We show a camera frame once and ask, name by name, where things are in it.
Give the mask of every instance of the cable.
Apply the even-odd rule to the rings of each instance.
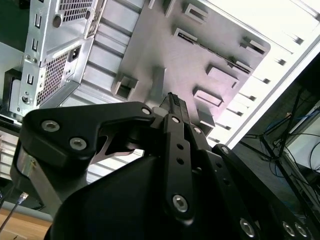
[[[319,137],[320,135],[312,134],[312,133],[292,133],[290,136],[296,136],[296,135],[309,135],[309,136],[314,136],[314,137]]]
[[[29,195],[25,192],[23,192],[18,201],[16,201],[16,204],[14,205],[14,207],[11,209],[9,215],[6,217],[6,219],[4,220],[4,222],[2,223],[2,225],[0,226],[0,233],[2,232],[2,230],[5,228],[7,222],[9,221],[9,219],[11,218],[12,214],[14,213],[14,211],[16,210],[16,208],[24,201],[27,199]]]
[[[309,118],[309,117],[312,117],[313,115],[315,115],[315,114],[317,114],[317,113],[319,113],[319,112],[320,112],[320,110],[315,110],[313,113],[310,113],[310,114],[304,115],[304,116],[295,117],[293,120],[301,120],[301,119],[304,119],[304,118]],[[285,118],[283,118],[283,119],[281,119],[281,120],[276,120],[276,121],[270,123],[270,124],[267,126],[267,128],[265,129],[264,132],[268,131],[270,128],[272,128],[273,126],[277,125],[278,123],[280,123],[281,121],[283,121],[283,120],[285,120],[285,119],[287,119],[287,118],[288,118],[288,117],[285,117]]]
[[[298,163],[297,163],[297,161],[296,161],[296,158],[295,158],[294,155],[291,153],[291,151],[287,148],[287,146],[284,146],[284,147],[287,149],[287,151],[288,151],[289,154],[291,155],[291,157],[292,157],[292,159],[293,159],[296,167],[298,168],[298,170],[299,170],[299,172],[300,172],[300,168],[299,168],[299,165],[298,165]],[[310,185],[310,182],[309,182],[307,179],[306,179],[307,182],[305,182],[305,181],[299,179],[298,177],[294,176],[293,174],[291,174],[291,175],[292,175],[295,179],[297,179],[297,180],[301,181],[302,183],[307,184],[308,186],[310,186],[311,189],[312,189],[313,192],[314,192],[314,195],[315,195],[318,203],[320,204],[320,199],[319,199],[319,197],[318,197],[318,194],[317,194],[316,190]]]
[[[2,208],[2,205],[4,204],[5,200],[11,195],[11,193],[13,192],[13,190],[15,189],[15,187],[11,187],[10,190],[3,196],[3,198],[1,198],[0,201],[0,209]]]
[[[312,150],[311,150],[311,152],[310,152],[310,155],[309,155],[309,166],[310,166],[310,169],[311,169],[313,172],[317,173],[317,174],[318,174],[317,170],[316,170],[316,169],[313,169],[312,166],[311,166],[311,158],[312,158],[312,154],[314,153],[314,150],[316,149],[316,147],[317,147],[319,144],[320,144],[320,142],[318,142],[316,145],[314,145],[314,147],[312,148]]]

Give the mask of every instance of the black cable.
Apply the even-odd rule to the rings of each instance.
[[[11,187],[10,190],[1,198],[0,201],[0,209],[2,208],[2,205],[4,204],[5,200],[12,194],[13,190],[15,189],[15,187]]]
[[[12,214],[14,213],[14,211],[16,210],[16,208],[19,206],[19,202],[16,202],[16,204],[14,205],[14,207],[11,209],[9,215],[6,217],[6,219],[4,220],[4,222],[2,223],[2,225],[0,226],[0,233],[2,232],[2,230],[5,228],[7,222],[9,221],[9,219],[11,218]]]
[[[310,155],[309,155],[309,166],[310,166],[310,169],[311,169],[313,172],[317,173],[317,174],[318,174],[317,170],[316,170],[316,169],[313,169],[312,166],[311,166],[311,158],[312,158],[312,154],[314,153],[314,150],[316,149],[316,147],[317,147],[319,144],[320,144],[320,142],[318,142],[316,145],[314,145],[314,147],[312,148],[312,150],[311,150],[311,152],[310,152]]]

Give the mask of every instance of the mounting hole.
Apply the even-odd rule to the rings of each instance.
[[[61,16],[60,15],[55,15],[54,19],[53,19],[53,26],[55,28],[59,28],[61,26],[61,22],[62,22],[62,19],[61,19]]]
[[[224,178],[224,179],[223,179],[223,182],[224,182],[225,185],[230,186],[230,182],[229,182],[228,179]]]
[[[26,97],[26,96],[22,96],[22,97],[21,97],[21,100],[22,100],[22,102],[25,103],[25,104],[30,104],[30,100],[29,100],[29,98]]]
[[[151,114],[151,112],[150,112],[150,110],[149,109],[146,109],[146,108],[142,108],[142,112],[143,113],[145,113],[145,114],[147,114],[147,115],[150,115]]]
[[[85,19],[89,19],[90,18],[90,14],[91,14],[91,12],[90,11],[86,11],[86,13],[85,13]]]
[[[185,162],[181,159],[181,158],[177,158],[176,161],[178,162],[178,164],[183,165],[185,164]]]
[[[182,146],[181,144],[177,144],[176,146],[177,146],[178,149],[180,149],[180,150],[183,150],[183,149],[184,149],[184,146]]]

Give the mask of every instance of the metal slot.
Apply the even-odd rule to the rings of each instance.
[[[27,83],[27,84],[30,84],[30,85],[34,84],[34,76],[28,74],[28,75],[26,76],[26,83]]]
[[[32,50],[35,52],[38,50],[38,43],[38,40],[32,39]]]
[[[231,130],[231,127],[229,126],[225,126],[225,125],[222,125],[222,124],[219,124],[219,123],[216,123],[217,126],[221,127],[221,128],[224,128],[225,130]]]
[[[177,36],[191,44],[194,44],[197,42],[198,38],[195,36],[192,36],[191,34],[187,33],[186,31],[183,31],[182,29],[178,28],[175,30],[174,36]]]
[[[206,13],[205,11],[202,11],[198,7],[192,5],[191,3],[189,3],[184,14],[187,15],[189,18],[192,18],[193,20],[197,21],[200,24],[206,23],[206,19],[208,17],[208,13]]]
[[[40,29],[41,27],[41,19],[42,17],[38,14],[35,14],[35,17],[34,17],[34,26],[38,29]]]
[[[275,60],[278,64],[280,64],[281,66],[284,66],[287,62],[283,59],[276,59]]]

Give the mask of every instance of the silver metal panel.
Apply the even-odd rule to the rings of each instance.
[[[144,6],[145,0],[127,0],[129,3],[137,6],[138,8],[142,9]]]
[[[99,48],[97,46],[93,46],[91,49],[91,53],[89,56],[89,61],[99,65],[100,67],[107,69],[109,71],[112,71],[113,73],[117,73],[120,63],[121,63],[121,58],[103,50],[102,48]]]
[[[84,71],[83,79],[99,86],[100,88],[111,91],[111,86],[115,78],[93,68],[90,65],[87,65]]]
[[[95,2],[96,0],[81,3],[79,0],[73,3],[59,0],[31,1],[25,54],[44,64],[47,55],[65,48],[77,39],[83,39],[87,24],[85,16],[87,11],[93,11]],[[54,26],[57,18],[61,21],[59,27]]]
[[[119,32],[119,31],[117,31],[107,25],[104,25],[103,23],[99,24],[98,32],[102,33],[102,34],[110,37],[111,39],[114,39],[115,41],[122,43],[126,46],[128,45],[129,40],[130,40],[129,36]]]
[[[108,0],[102,17],[132,33],[139,14],[113,0]]]
[[[88,39],[77,39],[67,47],[47,55],[46,64],[42,67],[39,67],[38,63],[35,63],[29,55],[26,55],[18,105],[14,113],[25,116],[31,110],[37,109],[45,102],[48,102],[67,82],[75,81],[79,83],[82,79],[93,41],[93,36]],[[80,48],[78,57],[69,61],[75,48]]]
[[[184,4],[188,3],[208,13],[206,24],[199,24],[185,16]],[[257,57],[240,47],[244,37],[267,49],[270,46],[263,39],[197,1],[176,0],[172,6],[171,14],[166,17],[166,8],[161,1],[156,1],[152,9],[148,8],[148,4],[144,5],[119,71],[139,81],[131,101],[146,102],[152,89],[155,68],[166,68],[163,93],[166,95],[173,92],[185,100],[191,121],[198,124],[197,109],[205,109],[207,106],[203,102],[195,102],[193,92],[204,89],[210,95],[222,99],[219,106],[210,106],[211,115],[217,119],[250,76],[231,69],[231,60],[227,58],[233,56],[233,63],[243,63],[238,64],[238,68],[244,71],[248,70],[244,66],[254,70],[263,57]],[[183,32],[177,32],[177,29],[188,34],[181,37]],[[206,73],[209,65],[238,83],[235,85],[235,80],[223,81],[218,74],[209,77]]]
[[[96,34],[95,41],[107,46],[108,48],[112,48],[121,54],[124,54],[127,48],[127,45],[121,42],[118,42],[109,36],[102,35],[101,33]]]

